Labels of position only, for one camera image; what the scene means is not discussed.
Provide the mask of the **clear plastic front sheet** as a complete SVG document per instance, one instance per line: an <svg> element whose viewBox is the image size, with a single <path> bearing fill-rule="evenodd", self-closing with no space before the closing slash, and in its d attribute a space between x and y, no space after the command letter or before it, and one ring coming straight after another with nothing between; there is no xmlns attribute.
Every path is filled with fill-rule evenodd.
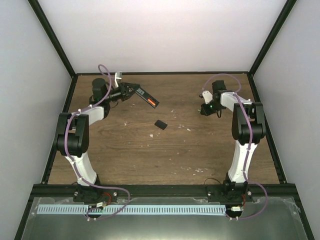
<svg viewBox="0 0 320 240"><path fill-rule="evenodd" d="M256 197L243 216L122 215L128 205L219 205L200 198L136 198L111 215L37 214L39 205L88 205L71 198L36 198L26 221L23 240L306 240L300 210L292 198Z"/></svg>

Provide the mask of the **black remote control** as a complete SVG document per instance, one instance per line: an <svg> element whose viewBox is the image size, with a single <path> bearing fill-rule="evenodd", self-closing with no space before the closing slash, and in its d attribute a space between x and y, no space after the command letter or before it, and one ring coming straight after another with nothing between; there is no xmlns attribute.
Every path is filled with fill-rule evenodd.
<svg viewBox="0 0 320 240"><path fill-rule="evenodd" d="M151 96L147 91L145 91L143 88L139 88L136 92L135 92L141 99L143 99L146 103L148 103L152 108L156 108L159 105L159 101L156 100L153 96ZM148 99L153 100L156 105L152 105L150 102L148 102Z"/></svg>

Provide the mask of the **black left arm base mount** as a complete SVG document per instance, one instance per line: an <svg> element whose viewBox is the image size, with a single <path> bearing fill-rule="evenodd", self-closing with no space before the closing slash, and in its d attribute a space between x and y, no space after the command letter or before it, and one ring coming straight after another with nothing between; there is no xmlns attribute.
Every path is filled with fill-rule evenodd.
<svg viewBox="0 0 320 240"><path fill-rule="evenodd" d="M98 202L115 202L118 198L117 190L107 190L95 188L92 186L82 186L77 182L73 182L75 186L74 202L98 203Z"/></svg>

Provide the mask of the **black aluminium front rail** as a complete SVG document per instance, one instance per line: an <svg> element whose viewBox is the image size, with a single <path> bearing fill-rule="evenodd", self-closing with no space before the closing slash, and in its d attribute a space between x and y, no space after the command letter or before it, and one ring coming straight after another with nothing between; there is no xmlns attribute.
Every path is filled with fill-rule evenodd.
<svg viewBox="0 0 320 240"><path fill-rule="evenodd" d="M203 184L198 185L118 185L129 191L130 198L205 198L210 202L217 202L209 198ZM299 194L295 184L265 184L264 188L269 197L293 197ZM76 186L67 184L35 184L31 190L29 200L34 198L74 198ZM117 190L114 186L108 190ZM117 190L117 198L126 199L124 191Z"/></svg>

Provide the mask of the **orange battery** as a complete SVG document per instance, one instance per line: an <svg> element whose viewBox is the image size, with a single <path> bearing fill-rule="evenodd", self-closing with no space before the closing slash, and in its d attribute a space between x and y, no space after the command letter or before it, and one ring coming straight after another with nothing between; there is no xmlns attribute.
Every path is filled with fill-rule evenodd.
<svg viewBox="0 0 320 240"><path fill-rule="evenodd" d="M148 102L151 103L153 106L156 105L156 103L155 103L153 100L151 100L151 99L148 99Z"/></svg>

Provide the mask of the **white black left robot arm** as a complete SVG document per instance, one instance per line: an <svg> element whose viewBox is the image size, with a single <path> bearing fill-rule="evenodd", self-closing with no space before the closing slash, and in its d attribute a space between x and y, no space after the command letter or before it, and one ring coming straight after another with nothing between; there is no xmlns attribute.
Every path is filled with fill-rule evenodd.
<svg viewBox="0 0 320 240"><path fill-rule="evenodd" d="M62 112L58 116L54 137L55 148L69 161L77 183L87 186L84 195L91 202L97 202L101 198L102 189L97 186L98 175L88 155L90 125L108 116L111 102L118 100L124 102L137 94L139 89L140 85L136 83L122 82L112 86L103 78L96 78L92 81L89 106L72 113Z"/></svg>

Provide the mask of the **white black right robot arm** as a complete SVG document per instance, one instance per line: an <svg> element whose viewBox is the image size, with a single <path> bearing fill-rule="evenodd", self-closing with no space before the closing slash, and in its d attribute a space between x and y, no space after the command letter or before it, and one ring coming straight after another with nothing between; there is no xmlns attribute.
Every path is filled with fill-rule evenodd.
<svg viewBox="0 0 320 240"><path fill-rule="evenodd" d="M235 184L248 180L248 171L254 151L266 135L266 120L263 104L240 97L236 92L227 90L223 80L212 83L212 91L203 89L199 97L204 100L200 114L221 117L222 110L232 112L231 134L235 140L232 164L227 172L230 184L222 188L223 198L229 202L240 196Z"/></svg>

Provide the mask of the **black battery compartment cover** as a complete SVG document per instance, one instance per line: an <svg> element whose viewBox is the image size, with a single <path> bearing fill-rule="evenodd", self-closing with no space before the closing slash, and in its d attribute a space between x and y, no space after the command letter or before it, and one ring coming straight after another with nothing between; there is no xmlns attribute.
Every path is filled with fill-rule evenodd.
<svg viewBox="0 0 320 240"><path fill-rule="evenodd" d="M165 130L167 128L167 126L168 126L167 123L165 123L165 122L163 122L163 121L161 121L159 119L154 123L154 125L156 127L158 127L159 129L161 129L161 130Z"/></svg>

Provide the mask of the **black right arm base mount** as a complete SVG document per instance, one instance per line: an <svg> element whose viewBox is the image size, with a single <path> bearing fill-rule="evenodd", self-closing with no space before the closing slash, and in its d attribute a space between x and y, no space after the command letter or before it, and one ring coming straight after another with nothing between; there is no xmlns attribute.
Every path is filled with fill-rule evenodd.
<svg viewBox="0 0 320 240"><path fill-rule="evenodd" d="M214 180L217 184L207 184L206 182L208 180ZM216 178L210 177L204 181L203 185L207 196L211 199L215 199L217 202L240 202L246 200L248 182L232 181L228 173L222 182Z"/></svg>

